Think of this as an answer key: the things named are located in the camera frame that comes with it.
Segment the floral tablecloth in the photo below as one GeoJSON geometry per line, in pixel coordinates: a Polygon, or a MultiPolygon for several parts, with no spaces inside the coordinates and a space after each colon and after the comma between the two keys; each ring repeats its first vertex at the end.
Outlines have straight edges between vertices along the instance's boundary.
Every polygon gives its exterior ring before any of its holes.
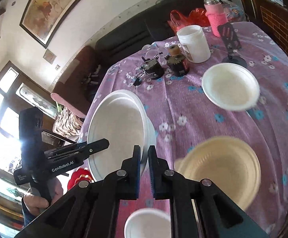
{"type": "MultiPolygon", "coordinates": [[[[81,129],[80,141],[85,141],[95,109],[112,91],[127,89],[142,101],[151,119],[157,137],[157,155],[168,161],[184,157],[204,140],[228,135],[242,139],[255,151],[261,166],[261,186],[253,203],[246,210],[271,237],[276,237],[288,219],[288,57],[256,25],[250,22],[234,23],[242,49],[234,51],[248,63],[248,70],[260,84],[261,96],[255,108],[248,112],[229,112],[207,99],[201,80],[204,72],[227,56],[221,39],[210,28],[204,32],[211,49],[211,57],[204,63],[189,63],[190,72],[175,77],[166,69],[158,80],[142,78],[135,87],[133,82],[140,72],[141,56],[149,50],[165,50],[179,44],[177,37],[154,42],[148,50],[141,50],[113,65],[107,72],[95,96],[81,129]]],[[[144,207],[155,207],[169,212],[168,201],[155,201],[151,195],[148,169],[140,181],[140,198],[121,201],[117,238],[124,237],[128,216],[144,207]]]]}

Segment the sleeve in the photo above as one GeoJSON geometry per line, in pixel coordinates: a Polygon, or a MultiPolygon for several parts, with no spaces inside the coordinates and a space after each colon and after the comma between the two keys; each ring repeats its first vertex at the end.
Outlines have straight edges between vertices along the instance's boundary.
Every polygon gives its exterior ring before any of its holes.
{"type": "Polygon", "coordinates": [[[26,227],[30,222],[32,222],[36,217],[29,212],[27,209],[24,198],[22,198],[22,208],[23,208],[23,216],[24,216],[24,227],[26,227]]]}

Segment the beige bowl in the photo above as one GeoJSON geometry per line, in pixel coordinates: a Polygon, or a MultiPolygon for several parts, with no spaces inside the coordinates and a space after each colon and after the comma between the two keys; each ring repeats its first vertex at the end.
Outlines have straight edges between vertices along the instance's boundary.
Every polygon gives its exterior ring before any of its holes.
{"type": "Polygon", "coordinates": [[[185,178],[213,181],[242,210],[254,200],[261,183],[261,168],[253,149],[244,141],[217,136],[197,145],[175,162],[185,178]]]}

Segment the pink knitted cover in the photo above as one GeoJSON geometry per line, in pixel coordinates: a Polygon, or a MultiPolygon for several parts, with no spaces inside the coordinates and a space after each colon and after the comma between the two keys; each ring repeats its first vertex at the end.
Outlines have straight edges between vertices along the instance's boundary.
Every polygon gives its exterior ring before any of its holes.
{"type": "Polygon", "coordinates": [[[205,15],[209,19],[213,34],[216,37],[221,37],[220,33],[218,31],[218,26],[223,25],[223,24],[228,22],[228,20],[226,18],[226,14],[225,13],[217,14],[217,13],[208,13],[207,12],[205,15]]]}

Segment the human hand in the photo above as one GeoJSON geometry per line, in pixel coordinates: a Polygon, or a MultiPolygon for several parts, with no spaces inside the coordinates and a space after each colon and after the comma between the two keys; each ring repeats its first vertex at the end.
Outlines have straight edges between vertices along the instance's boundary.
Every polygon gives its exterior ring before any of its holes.
{"type": "MultiPolygon", "coordinates": [[[[61,186],[61,183],[58,178],[55,180],[55,196],[51,200],[51,205],[54,204],[58,199],[60,199],[63,196],[64,190],[61,186]]],[[[31,193],[26,193],[24,195],[24,203],[27,207],[28,211],[34,215],[38,216],[40,215],[41,209],[46,209],[49,206],[48,201],[45,198],[35,196],[31,193]]]]}

